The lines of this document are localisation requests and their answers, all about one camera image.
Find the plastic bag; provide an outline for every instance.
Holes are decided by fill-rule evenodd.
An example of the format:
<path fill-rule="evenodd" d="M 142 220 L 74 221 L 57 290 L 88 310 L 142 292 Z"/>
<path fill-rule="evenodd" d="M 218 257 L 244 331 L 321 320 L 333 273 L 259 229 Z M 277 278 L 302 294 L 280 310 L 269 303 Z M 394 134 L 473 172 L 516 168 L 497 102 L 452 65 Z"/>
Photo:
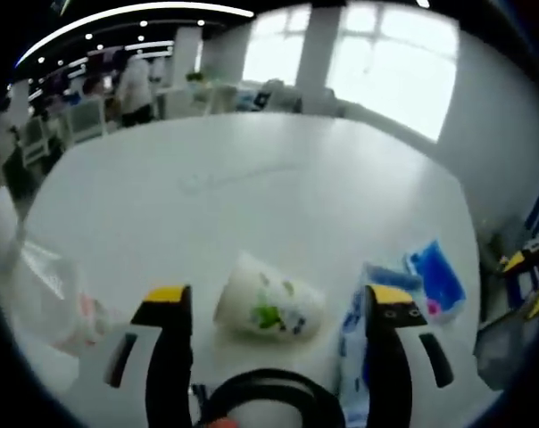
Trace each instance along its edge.
<path fill-rule="evenodd" d="M 27 233 L 12 198 L 0 188 L 0 307 L 8 324 L 78 355 L 114 326 L 128 322 L 85 293 L 79 266 Z"/>
<path fill-rule="evenodd" d="M 120 315 L 89 297 L 79 267 L 26 235 L 7 286 L 12 313 L 31 333 L 71 355 L 99 342 Z"/>
<path fill-rule="evenodd" d="M 60 397 L 79 376 L 79 358 L 49 346 L 30 334 L 17 319 L 13 321 L 12 331 L 21 353 L 42 384 Z"/>
<path fill-rule="evenodd" d="M 341 329 L 339 402 L 347 428 L 365 428 L 369 419 L 370 396 L 365 383 L 366 299 L 365 286 L 359 286 Z"/>

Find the ceiling light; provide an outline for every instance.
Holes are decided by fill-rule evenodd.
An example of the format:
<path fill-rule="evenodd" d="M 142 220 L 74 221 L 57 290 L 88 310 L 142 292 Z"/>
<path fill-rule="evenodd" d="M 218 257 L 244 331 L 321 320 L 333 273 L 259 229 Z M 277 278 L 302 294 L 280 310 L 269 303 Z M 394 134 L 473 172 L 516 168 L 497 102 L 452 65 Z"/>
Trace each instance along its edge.
<path fill-rule="evenodd" d="M 36 92 L 34 92 L 32 95 L 30 95 L 28 97 L 28 100 L 30 101 L 34 101 L 36 98 L 38 98 L 40 95 L 42 95 L 44 93 L 44 91 L 42 91 L 41 89 L 38 89 Z"/>
<path fill-rule="evenodd" d="M 126 51 L 135 51 L 137 49 L 145 49 L 146 47 L 166 47 L 172 46 L 174 42 L 172 40 L 162 40 L 161 42 L 146 42 L 146 43 L 137 43 L 136 45 L 126 45 Z"/>
<path fill-rule="evenodd" d="M 91 22 L 99 21 L 104 18 L 109 18 L 110 16 L 121 15 L 123 13 L 129 12 L 140 12 L 140 11 L 149 11 L 153 9 L 196 9 L 201 11 L 214 11 L 214 12 L 224 12 L 232 13 L 235 15 L 245 16 L 246 18 L 252 18 L 253 12 L 246 11 L 244 9 L 237 9 L 236 7 L 221 6 L 219 4 L 207 4 L 207 3 L 194 3 L 194 2 L 153 2 L 153 3 L 144 3 L 144 4 L 131 4 L 128 6 L 117 7 L 115 9 L 110 9 L 108 11 L 95 13 L 93 15 L 86 16 L 80 20 L 74 21 L 70 24 L 64 25 L 60 29 L 57 29 L 48 36 L 45 36 L 37 43 L 35 43 L 21 58 L 18 60 L 16 65 L 21 64 L 26 58 L 32 55 L 35 51 L 41 47 L 47 45 L 48 43 L 54 41 L 56 38 L 78 29 L 79 27 L 89 24 Z"/>
<path fill-rule="evenodd" d="M 105 76 L 103 78 L 103 87 L 107 90 L 112 89 L 112 77 L 111 76 Z"/>
<path fill-rule="evenodd" d="M 147 53 L 137 53 L 135 55 L 137 58 L 158 58 L 161 56 L 171 56 L 172 53 L 169 51 L 162 51 L 162 52 L 147 52 Z"/>
<path fill-rule="evenodd" d="M 77 67 L 80 64 L 85 64 L 87 61 L 89 60 L 86 56 L 84 56 L 83 58 L 79 58 L 78 60 L 70 62 L 70 67 Z"/>
<path fill-rule="evenodd" d="M 79 69 L 79 70 L 75 70 L 72 73 L 68 74 L 67 77 L 68 78 L 76 78 L 77 76 L 81 76 L 82 74 L 85 74 L 85 70 Z"/>

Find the ceiling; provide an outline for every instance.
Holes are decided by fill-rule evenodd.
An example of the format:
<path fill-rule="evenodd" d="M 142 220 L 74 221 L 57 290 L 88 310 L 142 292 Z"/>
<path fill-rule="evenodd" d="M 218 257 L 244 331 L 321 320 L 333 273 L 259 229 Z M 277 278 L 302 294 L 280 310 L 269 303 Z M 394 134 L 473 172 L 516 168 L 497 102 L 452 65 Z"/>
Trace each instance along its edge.
<path fill-rule="evenodd" d="M 518 4 L 539 0 L 516 0 Z M 66 24 L 80 18 L 106 11 L 127 4 L 146 3 L 126 0 L 71 0 L 65 13 L 60 17 L 51 12 L 45 22 L 37 25 L 29 33 L 29 45 L 33 45 L 42 37 L 52 33 Z M 291 4 L 307 3 L 303 1 L 277 0 L 270 3 L 246 2 L 245 0 L 218 0 L 216 4 L 232 6 L 254 12 L 256 15 L 268 10 L 285 7 Z M 345 4 L 345 0 L 315 0 L 315 6 L 332 6 Z M 416 4 L 415 0 L 401 0 L 393 3 Z M 510 57 L 534 81 L 539 82 L 539 62 L 529 52 L 522 38 L 516 34 L 513 27 L 507 22 L 505 16 L 498 13 L 488 0 L 430 0 L 431 10 L 457 19 L 460 27 L 486 43 L 494 46 L 500 52 Z M 527 7 L 526 19 L 532 20 L 537 8 Z M 58 61 L 65 64 L 85 56 L 88 51 L 95 50 L 97 45 L 105 47 L 113 45 L 129 45 L 139 43 L 139 36 L 145 37 L 145 42 L 172 40 L 177 27 L 196 25 L 198 20 L 204 20 L 203 37 L 208 39 L 216 34 L 248 22 L 250 18 L 224 12 L 200 11 L 193 9 L 161 9 L 144 12 L 130 12 L 122 15 L 95 21 L 70 31 L 58 37 L 54 42 L 47 44 L 33 53 L 15 71 L 14 80 L 21 78 L 38 79 L 58 68 Z M 145 28 L 141 28 L 140 21 L 148 21 Z M 93 34 L 91 40 L 86 40 L 86 33 Z M 537 30 L 532 38 L 539 37 Z M 42 64 L 37 62 L 44 57 Z"/>

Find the white table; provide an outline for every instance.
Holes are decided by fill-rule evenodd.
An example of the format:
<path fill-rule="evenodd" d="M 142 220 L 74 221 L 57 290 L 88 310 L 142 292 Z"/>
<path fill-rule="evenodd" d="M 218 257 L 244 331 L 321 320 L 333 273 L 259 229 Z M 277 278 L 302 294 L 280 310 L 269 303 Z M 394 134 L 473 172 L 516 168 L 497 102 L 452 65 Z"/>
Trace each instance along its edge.
<path fill-rule="evenodd" d="M 277 366 L 332 388 L 338 328 L 363 261 L 399 267 L 433 239 L 467 295 L 443 335 L 467 358 L 475 344 L 477 245 L 458 180 L 361 123 L 246 113 L 97 138 L 64 154 L 27 227 L 80 263 L 89 292 L 119 309 L 134 310 L 156 286 L 193 285 L 193 382 Z M 213 310 L 240 251 L 326 293 L 315 340 L 241 342 L 216 329 Z"/>

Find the white wall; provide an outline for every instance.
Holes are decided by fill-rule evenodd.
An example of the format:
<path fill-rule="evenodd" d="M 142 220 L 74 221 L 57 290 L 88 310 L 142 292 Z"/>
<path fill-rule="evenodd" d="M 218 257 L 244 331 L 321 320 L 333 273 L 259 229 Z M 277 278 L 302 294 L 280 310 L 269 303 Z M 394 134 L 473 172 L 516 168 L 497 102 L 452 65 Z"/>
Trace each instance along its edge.
<path fill-rule="evenodd" d="M 29 118 L 29 83 L 27 80 L 20 80 L 12 85 L 10 97 L 12 103 L 8 111 L 16 127 L 23 126 Z"/>
<path fill-rule="evenodd" d="M 338 10 L 314 9 L 296 80 L 301 88 L 325 82 L 336 37 L 331 19 L 338 15 Z M 247 33 L 230 33 L 205 48 L 218 54 L 209 54 L 211 63 L 231 68 L 230 81 L 236 81 Z M 436 144 L 361 107 L 349 111 L 349 118 L 396 136 L 451 171 L 484 236 L 508 218 L 525 219 L 532 209 L 539 193 L 539 91 L 510 60 L 470 34 L 460 33 L 452 100 Z"/>
<path fill-rule="evenodd" d="M 316 93 L 325 86 L 328 66 L 339 27 L 341 8 L 314 8 L 305 32 L 302 58 L 295 85 L 303 95 Z"/>
<path fill-rule="evenodd" d="M 251 29 L 245 24 L 204 42 L 201 68 L 207 76 L 227 82 L 242 79 Z"/>
<path fill-rule="evenodd" d="M 187 73 L 194 71 L 198 46 L 202 40 L 200 27 L 181 27 L 174 40 L 174 54 L 169 83 L 181 86 L 187 83 Z"/>

